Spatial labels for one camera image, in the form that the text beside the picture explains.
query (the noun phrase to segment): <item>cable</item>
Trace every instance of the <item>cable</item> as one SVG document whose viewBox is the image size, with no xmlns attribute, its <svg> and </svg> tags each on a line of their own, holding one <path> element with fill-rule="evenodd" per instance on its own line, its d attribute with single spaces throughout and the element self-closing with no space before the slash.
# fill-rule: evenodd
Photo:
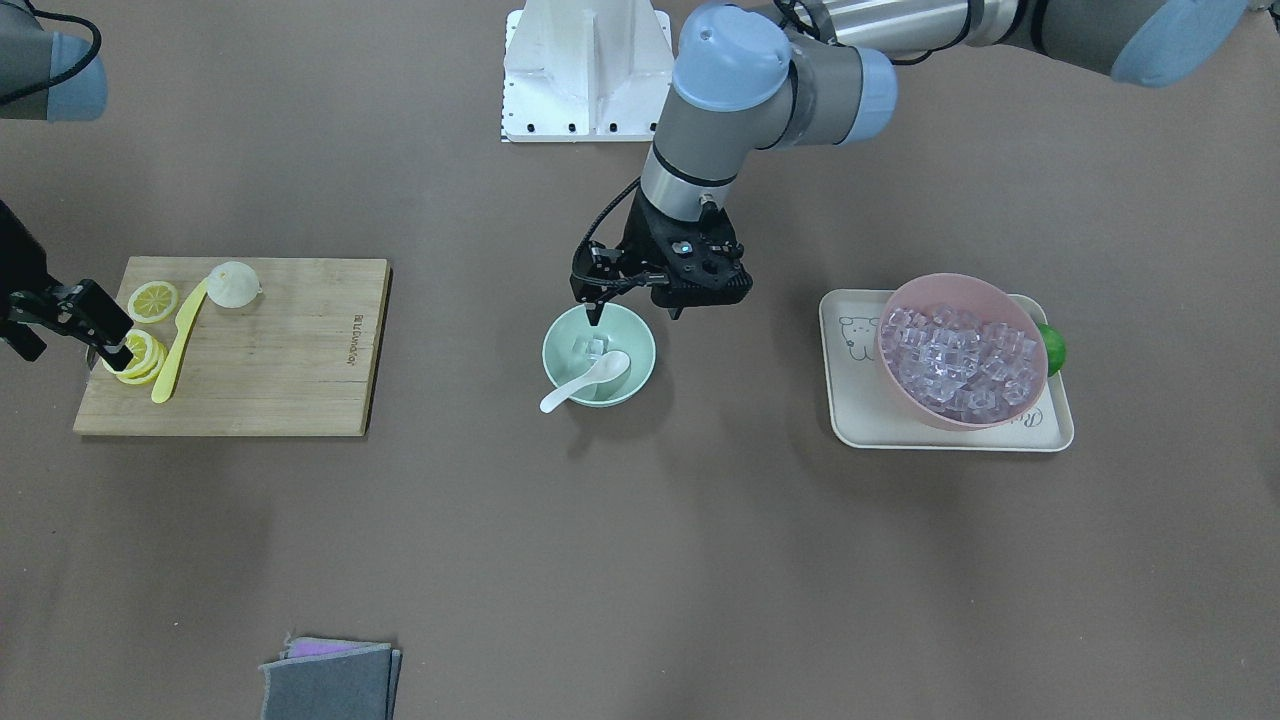
<svg viewBox="0 0 1280 720">
<path fill-rule="evenodd" d="M 582 242 L 577 243 L 579 251 L 581 251 L 584 246 L 590 245 L 591 236 L 595 234 L 595 229 L 600 227 L 600 223 L 604 222 L 604 218 L 608 218 L 609 213 L 612 213 L 614 208 L 617 208 L 623 200 L 626 200 L 628 195 L 631 195 L 632 192 L 635 192 L 635 188 L 637 188 L 637 187 L 640 187 L 640 178 L 636 178 L 636 179 L 631 181 L 631 183 L 627 184 L 627 187 L 625 187 L 622 190 L 622 192 L 618 193 L 617 197 L 614 197 L 613 200 L 611 200 L 609 204 L 604 206 L 604 210 L 600 210 L 600 214 L 596 215 L 595 220 L 591 222 L 591 227 L 586 228 L 586 234 L 582 236 Z M 590 284 L 594 284 L 596 287 L 609 287 L 609 288 L 626 288 L 626 290 L 631 290 L 634 287 L 643 286 L 645 282 L 648 282 L 644 278 L 644 274 L 635 275 L 634 278 L 625 278 L 625 279 L 621 279 L 621 281 L 611 281 L 611 279 L 604 279 L 604 278 L 589 278 L 586 275 L 580 275 L 577 273 L 577 270 L 570 270 L 570 274 L 573 275 L 573 279 L 576 279 L 576 281 L 590 283 Z"/>
<path fill-rule="evenodd" d="M 920 55 L 920 56 L 918 56 L 918 58 L 911 58 L 910 60 L 895 60 L 895 59 L 890 59 L 890 63 L 892 63 L 895 65 L 900 65 L 900 67 L 901 65 L 919 65 L 920 63 L 923 63 L 923 61 L 928 60 L 931 56 L 933 56 L 934 53 L 941 53 L 943 50 L 948 50 L 948 49 L 955 47 L 956 45 L 960 45 L 961 42 L 964 42 L 964 40 L 966 37 L 969 37 L 969 31 L 973 29 L 973 15 L 974 15 L 974 10 L 979 5 L 979 3 L 980 3 L 980 0 L 969 0 L 969 10 L 966 12 L 966 14 L 964 17 L 964 26 L 960 28 L 960 35 L 956 35 L 955 40 L 952 40 L 951 42 L 947 42 L 946 45 L 943 45 L 941 47 L 934 47 L 933 50 L 925 50 L 924 54 Z"/>
<path fill-rule="evenodd" d="M 773 6 L 778 9 L 778 13 L 782 13 L 782 22 L 778 27 L 786 29 L 787 24 L 794 24 L 801 33 L 822 42 L 818 28 L 805 24 L 804 20 L 800 19 L 800 14 L 796 13 L 796 4 L 804 8 L 804 3 L 800 3 L 799 0 L 773 0 Z"/>
<path fill-rule="evenodd" d="M 618 204 L 626 200 L 628 195 L 635 192 L 635 188 L 637 187 L 640 187 L 640 178 L 631 181 L 631 184 L 623 188 L 617 197 L 609 201 L 609 204 L 604 206 L 604 210 L 600 210 L 600 214 L 595 217 L 595 220 L 591 223 L 591 227 L 586 228 L 586 234 L 582 236 L 582 242 L 580 245 L 591 242 L 591 236 L 595 234 L 595 228 L 600 227 L 600 223 L 604 222 L 604 218 L 608 218 L 609 213 L 612 213 L 613 209 L 618 206 Z"/>
<path fill-rule="evenodd" d="M 64 15 L 61 13 L 46 13 L 44 10 L 37 10 L 36 6 L 31 4 L 31 0 L 26 0 L 26 4 L 27 9 L 31 10 L 31 14 L 37 18 L 84 26 L 86 28 L 88 28 L 90 33 L 92 33 L 93 42 L 90 44 L 88 50 L 84 53 L 84 56 L 77 60 L 74 65 L 67 68 L 65 70 L 58 73 L 56 76 L 49 79 L 40 81 L 27 87 L 20 87 L 8 95 L 0 96 L 0 108 L 9 105 L 10 102 L 17 102 L 23 97 L 35 95 L 37 92 L 44 92 L 45 90 L 49 90 L 56 85 L 61 85 L 72 79 L 73 77 L 78 76 L 81 70 L 87 68 L 88 64 L 93 61 L 93 58 L 97 58 L 97 51 L 101 50 L 102 47 L 102 33 L 97 29 L 96 24 L 77 15 Z"/>
<path fill-rule="evenodd" d="M 924 55 L 920 55 L 919 58 L 911 58 L 910 60 L 897 60 L 897 59 L 890 58 L 888 61 L 893 63 L 895 65 L 899 65 L 899 67 L 919 65 L 920 63 L 928 60 L 932 56 L 933 56 L 933 50 L 925 50 Z"/>
</svg>

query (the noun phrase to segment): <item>white spoon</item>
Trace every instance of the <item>white spoon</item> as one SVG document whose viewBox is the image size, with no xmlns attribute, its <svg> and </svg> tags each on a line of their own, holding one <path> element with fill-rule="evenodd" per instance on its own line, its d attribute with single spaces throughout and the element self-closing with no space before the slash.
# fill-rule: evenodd
<svg viewBox="0 0 1280 720">
<path fill-rule="evenodd" d="M 611 350 L 602 355 L 600 359 L 595 361 L 595 365 L 591 365 L 590 370 L 548 393 L 547 397 L 544 397 L 538 405 L 538 409 L 543 413 L 550 413 L 552 410 L 556 410 L 561 402 L 568 400 L 568 396 L 589 384 L 607 383 L 616 379 L 618 375 L 627 372 L 627 368 L 630 366 L 630 355 L 622 352 L 621 350 Z"/>
</svg>

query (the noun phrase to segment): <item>lemon slice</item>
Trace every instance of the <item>lemon slice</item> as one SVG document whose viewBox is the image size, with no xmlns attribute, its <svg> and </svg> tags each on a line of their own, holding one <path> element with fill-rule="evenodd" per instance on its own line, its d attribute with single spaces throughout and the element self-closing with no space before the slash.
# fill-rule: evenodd
<svg viewBox="0 0 1280 720">
<path fill-rule="evenodd" d="M 178 288 L 170 282 L 151 281 L 129 296 L 129 316 L 142 324 L 159 323 L 178 306 Z"/>
<path fill-rule="evenodd" d="M 105 363 L 102 366 L 106 368 L 108 373 L 119 378 L 131 378 L 146 373 L 156 363 L 156 348 L 159 345 L 151 333 L 132 329 L 124 334 L 124 346 L 129 348 L 129 352 L 133 352 L 133 360 L 129 360 L 129 364 L 123 370 L 115 370 Z"/>
<path fill-rule="evenodd" d="M 163 343 L 156 342 L 156 346 L 157 347 L 156 347 L 155 365 L 152 365 L 146 374 L 138 375 L 136 378 L 125 378 L 124 375 L 120 375 L 119 379 L 122 383 L 127 386 L 145 386 L 156 379 L 156 375 L 160 374 L 160 366 L 164 365 L 164 359 L 169 356 L 169 351 L 164 348 Z"/>
</svg>

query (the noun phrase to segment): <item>green bowl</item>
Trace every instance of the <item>green bowl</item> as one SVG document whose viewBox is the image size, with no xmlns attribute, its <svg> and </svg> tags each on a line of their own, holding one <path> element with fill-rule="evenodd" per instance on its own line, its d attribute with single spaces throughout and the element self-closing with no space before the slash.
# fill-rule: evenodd
<svg viewBox="0 0 1280 720">
<path fill-rule="evenodd" d="M 570 400 L 588 407 L 608 407 L 635 395 L 653 374 L 658 359 L 657 345 L 649 325 L 627 307 L 609 302 L 600 314 L 600 324 L 586 322 L 586 310 L 573 306 L 566 310 L 543 338 L 543 369 L 552 384 L 561 387 L 590 369 L 588 343 L 593 338 L 604 341 L 604 350 L 621 350 L 631 357 L 631 366 L 621 377 L 607 383 L 586 386 Z"/>
</svg>

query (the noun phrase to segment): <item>light blue joint cap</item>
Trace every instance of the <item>light blue joint cap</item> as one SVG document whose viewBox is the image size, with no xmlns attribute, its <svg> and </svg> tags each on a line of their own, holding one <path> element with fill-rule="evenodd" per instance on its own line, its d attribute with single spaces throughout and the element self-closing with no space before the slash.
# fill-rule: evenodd
<svg viewBox="0 0 1280 720">
<path fill-rule="evenodd" d="M 1167 87 L 1201 67 L 1226 42 L 1245 0 L 1169 0 L 1142 26 L 1111 65 L 1111 79 Z"/>
<path fill-rule="evenodd" d="M 791 41 L 768 18 L 712 3 L 680 32 L 672 86 L 690 105 L 735 113 L 764 102 L 787 81 Z"/>
<path fill-rule="evenodd" d="M 54 50 L 49 61 L 49 77 L 54 77 L 84 56 L 90 44 L 74 35 L 54 33 Z M 49 88 L 49 122 L 96 120 L 106 110 L 106 70 L 102 59 L 93 58 L 76 77 Z"/>
<path fill-rule="evenodd" d="M 858 117 L 849 135 L 836 145 L 870 140 L 893 119 L 897 106 L 897 72 L 879 50 L 855 47 L 863 60 L 863 96 L 858 100 Z"/>
</svg>

